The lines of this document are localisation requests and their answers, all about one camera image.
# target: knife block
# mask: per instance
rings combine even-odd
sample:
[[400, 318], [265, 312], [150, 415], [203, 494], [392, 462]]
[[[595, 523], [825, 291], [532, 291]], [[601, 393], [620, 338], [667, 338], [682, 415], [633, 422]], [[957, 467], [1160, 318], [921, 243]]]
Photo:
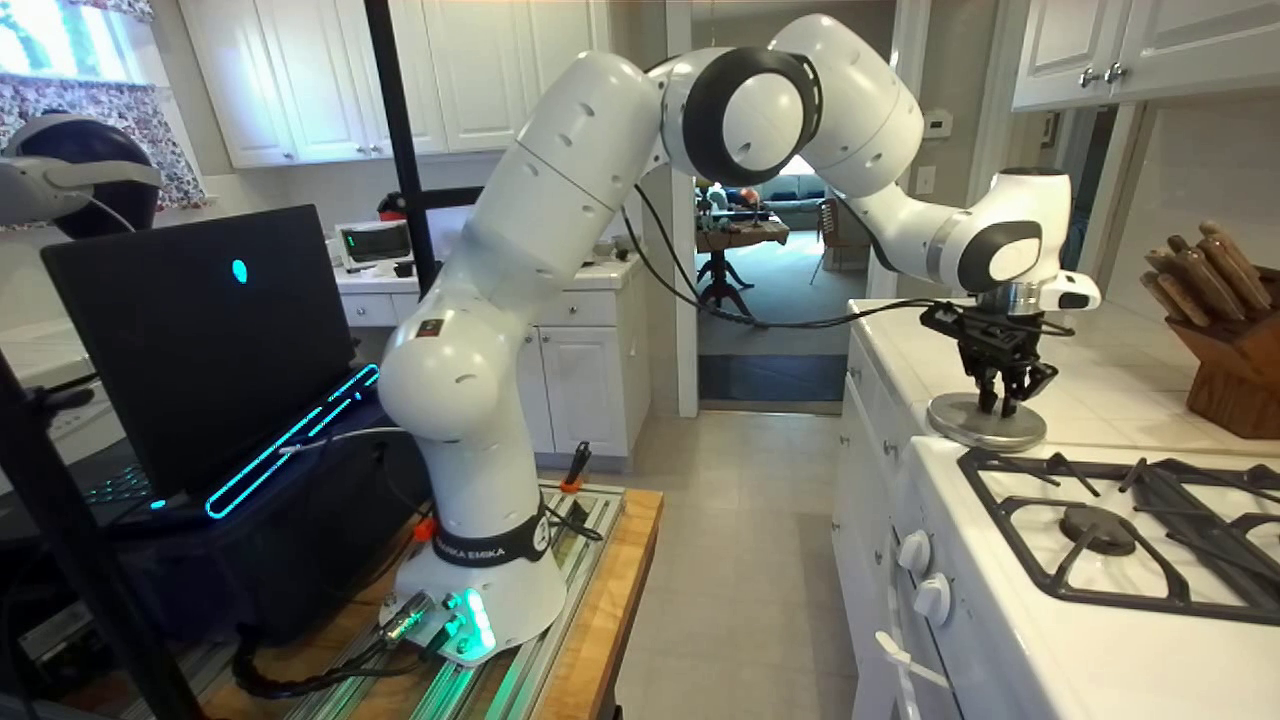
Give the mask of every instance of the knife block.
[[1186, 407], [1242, 442], [1280, 442], [1280, 285], [1271, 312], [1239, 330], [1163, 321], [1201, 361]]

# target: tile floor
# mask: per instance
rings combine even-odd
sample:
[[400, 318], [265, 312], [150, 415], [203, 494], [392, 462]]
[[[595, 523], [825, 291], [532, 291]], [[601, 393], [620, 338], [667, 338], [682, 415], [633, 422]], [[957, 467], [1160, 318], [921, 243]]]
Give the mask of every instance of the tile floor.
[[626, 484], [665, 494], [665, 527], [617, 685], [626, 720], [848, 720], [830, 463], [837, 415], [649, 425]]

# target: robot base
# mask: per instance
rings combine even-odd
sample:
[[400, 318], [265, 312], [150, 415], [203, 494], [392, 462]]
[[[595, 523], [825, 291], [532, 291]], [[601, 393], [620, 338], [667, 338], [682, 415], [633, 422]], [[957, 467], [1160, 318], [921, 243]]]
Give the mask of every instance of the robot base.
[[382, 621], [396, 617], [396, 610], [414, 593], [422, 593], [431, 605], [443, 605], [447, 624], [440, 643], [431, 643], [437, 633], [409, 642], [422, 647], [431, 643], [456, 664], [483, 664], [502, 647], [535, 642], [554, 624], [569, 598], [550, 553], [499, 570], [456, 570], [431, 549], [400, 565], [396, 602], [382, 610]]
[[963, 447], [1020, 453], [1045, 442], [1048, 425], [1031, 407], [984, 415], [976, 393], [947, 393], [926, 404], [926, 425]]

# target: white wall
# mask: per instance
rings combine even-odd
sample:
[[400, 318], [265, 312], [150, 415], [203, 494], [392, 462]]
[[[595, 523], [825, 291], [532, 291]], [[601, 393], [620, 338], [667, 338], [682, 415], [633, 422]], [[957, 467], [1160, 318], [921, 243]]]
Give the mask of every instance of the white wall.
[[1151, 107], [1106, 303], [1160, 318], [1144, 295], [1144, 253], [1196, 242], [1217, 222], [1256, 264], [1280, 268], [1280, 93], [1202, 97]]

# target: gas stove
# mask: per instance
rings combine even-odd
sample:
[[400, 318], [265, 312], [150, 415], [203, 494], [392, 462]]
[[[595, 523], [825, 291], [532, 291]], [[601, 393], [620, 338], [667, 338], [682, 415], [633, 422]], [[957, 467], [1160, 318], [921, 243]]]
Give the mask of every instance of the gas stove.
[[1055, 602], [1280, 624], [1280, 472], [997, 456], [961, 472]]

